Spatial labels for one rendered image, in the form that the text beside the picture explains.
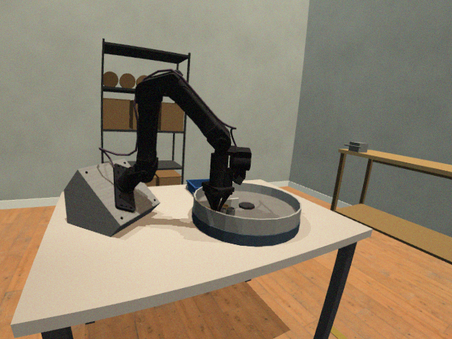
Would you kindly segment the grey round turntable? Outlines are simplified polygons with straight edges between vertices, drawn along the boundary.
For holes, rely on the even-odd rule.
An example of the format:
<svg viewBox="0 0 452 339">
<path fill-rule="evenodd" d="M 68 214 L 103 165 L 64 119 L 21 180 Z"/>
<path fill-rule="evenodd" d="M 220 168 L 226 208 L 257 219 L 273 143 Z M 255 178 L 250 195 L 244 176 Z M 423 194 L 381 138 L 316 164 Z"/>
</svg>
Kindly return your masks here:
<svg viewBox="0 0 452 339">
<path fill-rule="evenodd" d="M 302 204 L 292 194 L 260 184 L 232 182 L 232 187 L 234 192 L 224 204 L 235 208 L 234 216 L 208 208 L 203 187 L 195 191 L 192 220 L 204 234 L 221 242 L 256 247 L 282 244 L 297 235 Z"/>
</svg>

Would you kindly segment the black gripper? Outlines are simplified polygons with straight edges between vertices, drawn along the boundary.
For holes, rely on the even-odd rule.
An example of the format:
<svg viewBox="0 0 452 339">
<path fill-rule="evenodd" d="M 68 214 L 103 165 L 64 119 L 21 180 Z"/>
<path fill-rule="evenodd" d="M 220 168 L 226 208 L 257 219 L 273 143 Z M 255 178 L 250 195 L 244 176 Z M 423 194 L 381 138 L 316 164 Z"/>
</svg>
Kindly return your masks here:
<svg viewBox="0 0 452 339">
<path fill-rule="evenodd" d="M 225 172 L 227 172 L 227 170 L 213 171 L 213 169 L 210 169 L 209 182 L 202 182 L 201 184 L 211 209 L 217 212 L 220 212 L 222 206 L 229 197 L 228 195 L 232 195 L 232 192 L 234 192 L 234 187 L 232 186 L 224 188 Z M 221 198 L 222 200 L 220 202 Z"/>
</svg>

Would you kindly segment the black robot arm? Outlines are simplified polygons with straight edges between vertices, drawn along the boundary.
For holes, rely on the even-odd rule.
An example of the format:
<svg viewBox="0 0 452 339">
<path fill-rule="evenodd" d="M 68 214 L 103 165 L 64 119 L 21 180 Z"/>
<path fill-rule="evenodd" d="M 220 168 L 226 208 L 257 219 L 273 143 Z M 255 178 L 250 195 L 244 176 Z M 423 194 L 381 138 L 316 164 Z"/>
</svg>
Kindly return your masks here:
<svg viewBox="0 0 452 339">
<path fill-rule="evenodd" d="M 167 73 L 168 75 L 165 75 Z M 115 207 L 119 210 L 131 213 L 136 210 L 134 188 L 140 182 L 151 182 L 157 171 L 157 125 L 164 93 L 181 107 L 215 149 L 215 152 L 211 153 L 210 168 L 213 171 L 227 170 L 224 188 L 232 186 L 232 182 L 241 185 L 246 177 L 246 170 L 249 171 L 251 167 L 250 148 L 231 145 L 230 132 L 226 126 L 213 116 L 176 73 L 169 71 L 161 74 L 147 78 L 135 88 L 138 104 L 136 162 L 129 168 L 118 164 L 113 166 L 114 200 Z M 158 78 L 154 78 L 157 76 Z M 229 155 L 230 167 L 228 167 Z"/>
</svg>

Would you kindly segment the blue open tray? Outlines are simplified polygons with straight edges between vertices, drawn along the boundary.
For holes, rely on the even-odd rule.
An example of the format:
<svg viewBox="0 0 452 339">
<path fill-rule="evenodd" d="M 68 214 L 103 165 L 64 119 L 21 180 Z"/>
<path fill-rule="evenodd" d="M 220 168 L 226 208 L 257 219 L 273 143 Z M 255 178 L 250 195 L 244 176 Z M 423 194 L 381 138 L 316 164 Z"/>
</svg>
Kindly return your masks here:
<svg viewBox="0 0 452 339">
<path fill-rule="evenodd" d="M 209 182 L 210 179 L 187 179 L 187 182 L 193 187 L 191 187 L 188 183 L 188 190 L 192 194 L 193 192 L 201 187 L 201 182 Z"/>
</svg>

